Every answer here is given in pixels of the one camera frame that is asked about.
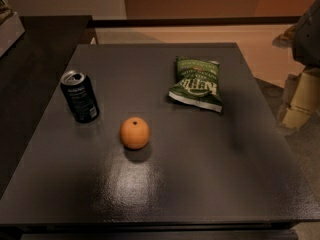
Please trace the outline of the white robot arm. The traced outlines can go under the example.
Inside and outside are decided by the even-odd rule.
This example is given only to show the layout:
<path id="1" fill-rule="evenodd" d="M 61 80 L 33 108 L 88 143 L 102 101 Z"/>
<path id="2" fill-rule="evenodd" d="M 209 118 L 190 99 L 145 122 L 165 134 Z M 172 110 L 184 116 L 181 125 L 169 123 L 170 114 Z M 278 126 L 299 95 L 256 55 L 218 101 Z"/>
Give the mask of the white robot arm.
<path id="1" fill-rule="evenodd" d="M 315 0 L 273 44 L 291 46 L 293 59 L 304 66 L 298 75 L 288 75 L 276 116 L 278 130 L 291 135 L 320 107 L 320 0 Z"/>

